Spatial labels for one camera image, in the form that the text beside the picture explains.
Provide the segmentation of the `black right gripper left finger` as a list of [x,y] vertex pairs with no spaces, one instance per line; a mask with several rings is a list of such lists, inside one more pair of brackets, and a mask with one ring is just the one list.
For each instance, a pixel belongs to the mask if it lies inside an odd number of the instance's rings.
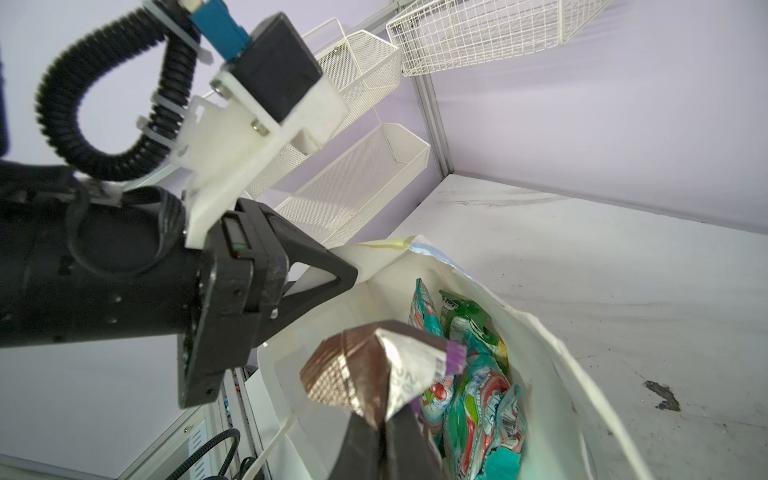
[[378,480],[383,455],[382,432],[357,414],[350,416],[329,480]]

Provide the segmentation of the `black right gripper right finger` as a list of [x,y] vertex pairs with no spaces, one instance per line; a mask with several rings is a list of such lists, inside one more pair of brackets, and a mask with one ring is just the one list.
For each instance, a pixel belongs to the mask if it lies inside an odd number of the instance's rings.
[[385,424],[385,478],[442,479],[441,464],[429,439],[410,404],[392,416]]

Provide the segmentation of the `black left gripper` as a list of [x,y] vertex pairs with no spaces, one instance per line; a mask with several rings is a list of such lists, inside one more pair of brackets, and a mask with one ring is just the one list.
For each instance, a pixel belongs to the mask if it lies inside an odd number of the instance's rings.
[[358,270],[268,206],[240,199],[208,231],[191,325],[179,337],[178,403],[216,399],[225,372],[322,303]]

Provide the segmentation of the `teal Fox's candy bag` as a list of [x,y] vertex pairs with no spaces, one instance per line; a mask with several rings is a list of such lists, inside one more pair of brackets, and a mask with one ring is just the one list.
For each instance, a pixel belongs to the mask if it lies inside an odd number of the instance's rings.
[[492,356],[468,359],[443,423],[452,479],[518,477],[527,433],[520,400],[520,387],[507,379]]
[[[445,340],[431,295],[421,279],[416,280],[408,323],[437,340]],[[429,343],[421,345],[420,349],[427,358],[426,370],[432,376],[433,383],[423,391],[418,405],[427,428],[432,436],[438,439],[443,432],[444,416],[453,400],[454,376],[447,374],[446,351]]]

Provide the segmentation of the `small brown purple snack bar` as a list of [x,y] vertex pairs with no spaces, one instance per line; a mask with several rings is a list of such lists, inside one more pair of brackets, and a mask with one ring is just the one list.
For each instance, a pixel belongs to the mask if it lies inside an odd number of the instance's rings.
[[311,400],[348,409],[381,429],[433,383],[420,349],[426,343],[447,352],[447,374],[463,370],[464,346],[385,320],[323,340],[300,370],[300,380]]

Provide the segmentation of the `green candy bag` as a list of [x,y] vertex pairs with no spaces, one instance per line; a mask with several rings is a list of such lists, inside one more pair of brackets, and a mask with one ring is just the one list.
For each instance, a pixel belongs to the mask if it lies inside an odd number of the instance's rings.
[[457,293],[441,290],[440,322],[447,337],[464,344],[469,354],[491,355],[501,371],[509,371],[508,352],[504,341],[490,328],[491,316],[474,300]]

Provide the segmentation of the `white printed paper bag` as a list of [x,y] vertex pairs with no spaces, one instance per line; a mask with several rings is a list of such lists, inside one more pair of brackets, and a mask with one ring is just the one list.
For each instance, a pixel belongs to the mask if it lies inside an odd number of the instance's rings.
[[477,301],[507,347],[522,390],[524,479],[648,479],[651,471],[609,401],[535,316],[514,309],[421,236],[339,247],[358,270],[355,286],[318,306],[257,350],[246,402],[276,479],[325,479],[340,452],[349,412],[310,400],[301,367],[326,338],[377,320],[405,321],[418,280]]

